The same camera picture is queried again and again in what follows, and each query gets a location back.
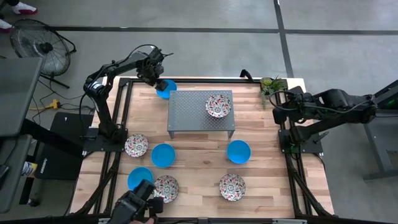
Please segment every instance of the ceramic bowl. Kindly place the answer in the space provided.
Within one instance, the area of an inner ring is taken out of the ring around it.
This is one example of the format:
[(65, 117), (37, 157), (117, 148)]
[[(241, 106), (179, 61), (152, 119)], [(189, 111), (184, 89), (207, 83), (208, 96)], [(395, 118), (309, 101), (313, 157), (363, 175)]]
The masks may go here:
[(162, 197), (163, 203), (170, 203), (177, 198), (180, 187), (177, 180), (169, 175), (164, 175), (155, 180), (155, 197)]
[(131, 157), (140, 157), (148, 150), (148, 145), (148, 139), (143, 134), (133, 134), (124, 143), (124, 150)]
[(215, 118), (222, 118), (231, 111), (231, 102), (224, 95), (211, 95), (206, 101), (207, 113)]
[(246, 184), (241, 176), (227, 174), (220, 180), (221, 195), (231, 202), (240, 200), (246, 192)]

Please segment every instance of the fan grille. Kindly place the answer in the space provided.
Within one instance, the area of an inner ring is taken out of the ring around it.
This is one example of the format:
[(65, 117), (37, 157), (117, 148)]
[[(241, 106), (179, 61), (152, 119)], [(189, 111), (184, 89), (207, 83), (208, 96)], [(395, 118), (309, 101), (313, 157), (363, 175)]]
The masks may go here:
[(43, 75), (59, 76), (68, 70), (69, 49), (48, 25), (33, 19), (20, 19), (13, 26), (10, 41), (18, 57), (41, 57)]

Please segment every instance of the person's foot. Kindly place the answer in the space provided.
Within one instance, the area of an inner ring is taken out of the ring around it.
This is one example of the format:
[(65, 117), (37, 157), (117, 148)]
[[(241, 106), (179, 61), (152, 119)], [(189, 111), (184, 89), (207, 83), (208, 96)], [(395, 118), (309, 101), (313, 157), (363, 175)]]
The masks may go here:
[(8, 22), (0, 19), (0, 32), (7, 34), (11, 29), (12, 26)]
[(11, 6), (11, 8), (15, 12), (15, 14), (33, 15), (37, 13), (37, 9), (35, 7), (22, 2), (19, 2), (16, 6)]

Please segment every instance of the gray floor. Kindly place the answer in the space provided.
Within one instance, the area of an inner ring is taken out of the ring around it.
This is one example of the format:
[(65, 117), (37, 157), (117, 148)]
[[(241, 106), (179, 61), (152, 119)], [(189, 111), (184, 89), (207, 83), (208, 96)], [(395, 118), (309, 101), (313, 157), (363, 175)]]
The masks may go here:
[[(271, 0), (30, 0), (39, 8), (31, 18), (61, 26), (278, 28)], [(280, 0), (286, 29), (396, 30), (398, 2), (393, 0)], [(18, 17), (4, 10), (8, 21)], [(68, 72), (59, 80), (71, 85), (67, 98), (82, 94), (91, 72), (124, 58), (137, 45), (152, 43), (175, 55), (164, 61), (164, 75), (236, 77), (248, 69), (255, 77), (286, 77), (278, 34), (173, 32), (61, 32), (76, 43)], [(287, 35), (295, 77), (307, 91), (341, 88), (349, 94), (374, 93), (398, 78), (397, 36)], [(0, 55), (16, 57), (8, 36), (0, 35)], [(35, 98), (49, 91), (38, 85)], [(49, 97), (49, 103), (55, 97)], [(61, 102), (78, 104), (78, 100)], [(28, 117), (35, 114), (30, 111)], [(41, 116), (49, 128), (55, 112)], [(398, 178), (364, 182), (377, 170), (361, 125), (332, 129), (323, 139), (326, 175), (335, 213), (345, 218), (398, 223)], [(0, 219), (62, 215), (73, 183), (37, 184), (42, 206), (16, 206)]]

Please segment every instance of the blue bowl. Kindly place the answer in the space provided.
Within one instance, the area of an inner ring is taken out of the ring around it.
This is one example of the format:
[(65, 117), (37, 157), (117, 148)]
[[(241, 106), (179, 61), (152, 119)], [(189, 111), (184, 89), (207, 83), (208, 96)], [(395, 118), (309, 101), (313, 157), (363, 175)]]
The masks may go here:
[(173, 80), (165, 80), (169, 85), (166, 87), (164, 91), (156, 90), (157, 95), (165, 100), (170, 98), (170, 91), (177, 90), (177, 84)]
[(175, 150), (173, 146), (169, 144), (158, 144), (154, 150), (152, 150), (151, 158), (155, 166), (166, 168), (173, 164), (175, 159)]
[(148, 180), (151, 183), (154, 183), (154, 175), (150, 171), (150, 169), (146, 167), (137, 167), (131, 171), (129, 178), (127, 179), (127, 185), (130, 190), (134, 190), (143, 179)]
[(232, 141), (226, 150), (228, 158), (236, 164), (244, 164), (250, 159), (251, 150), (250, 146), (242, 141)]

